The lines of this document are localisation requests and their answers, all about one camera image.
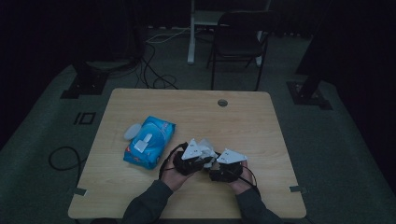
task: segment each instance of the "person's left hand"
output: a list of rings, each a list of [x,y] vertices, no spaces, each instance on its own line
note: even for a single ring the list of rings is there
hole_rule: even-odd
[[[176,152],[170,157],[169,161],[166,163],[163,169],[163,176],[161,177],[161,181],[166,184],[169,189],[173,192],[180,189],[181,186],[186,182],[188,178],[193,176],[194,174],[190,175],[183,175],[179,173],[175,169],[175,165],[173,164],[174,157],[176,156]]]

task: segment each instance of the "gray floor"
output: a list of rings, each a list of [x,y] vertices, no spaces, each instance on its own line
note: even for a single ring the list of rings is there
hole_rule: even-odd
[[[150,31],[150,34],[178,31]],[[211,36],[198,34],[195,64],[187,65],[187,35],[178,35],[163,43],[152,44],[155,55],[151,67],[160,75],[177,79],[185,90],[208,90],[210,70],[205,69]],[[303,194],[307,216],[315,223],[396,223],[396,199],[364,144],[361,135],[329,83],[319,89],[333,110],[317,106],[295,105],[286,82],[304,81],[294,72],[309,45],[300,37],[273,37],[264,66],[260,91],[268,91],[274,101],[280,127]],[[147,48],[146,60],[153,50]],[[101,68],[115,63],[93,63]],[[216,90],[249,91],[253,88],[257,67],[243,64],[219,64]],[[59,172],[51,169],[49,154],[58,147],[74,147],[81,158],[88,156],[106,102],[115,88],[145,88],[139,81],[140,68],[111,75],[102,95],[82,95],[78,99],[60,99],[76,75],[65,68],[48,86],[29,116],[0,151],[0,214],[5,223],[75,223],[67,215],[76,184],[77,169]],[[147,71],[148,83],[155,76]],[[95,112],[91,125],[74,124],[78,113]],[[75,163],[70,151],[54,156],[59,166]],[[293,220],[309,223],[304,218]],[[201,223],[197,220],[165,220],[163,223]],[[235,223],[232,220],[206,223]]]

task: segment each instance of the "black chair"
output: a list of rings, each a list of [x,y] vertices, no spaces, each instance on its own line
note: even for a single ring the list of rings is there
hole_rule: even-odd
[[[268,47],[268,37],[279,24],[279,15],[274,11],[231,11],[225,12],[215,28],[212,50],[207,60],[206,68],[212,62],[213,90],[216,62],[247,62],[246,67],[262,57],[256,87],[259,88],[262,78],[265,54]]]

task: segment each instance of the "blue wipes package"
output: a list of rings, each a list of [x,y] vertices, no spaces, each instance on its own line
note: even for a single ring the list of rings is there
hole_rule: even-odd
[[[149,116],[125,149],[124,160],[154,169],[175,132],[176,124]]]

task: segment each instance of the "dark background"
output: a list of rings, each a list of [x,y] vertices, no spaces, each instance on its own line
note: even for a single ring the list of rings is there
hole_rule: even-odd
[[[134,57],[134,49],[118,52],[115,43],[134,42],[136,27],[190,25],[190,1],[119,0],[112,1],[112,10],[104,2],[1,1],[0,148],[52,79],[77,57],[85,61]],[[227,9],[237,3],[199,0],[197,8]],[[386,0],[273,0],[270,6],[282,15],[281,34],[313,36],[297,73],[337,88],[393,190],[395,8]],[[112,13],[115,17],[109,21]],[[121,41],[111,31],[123,31],[117,35]]]

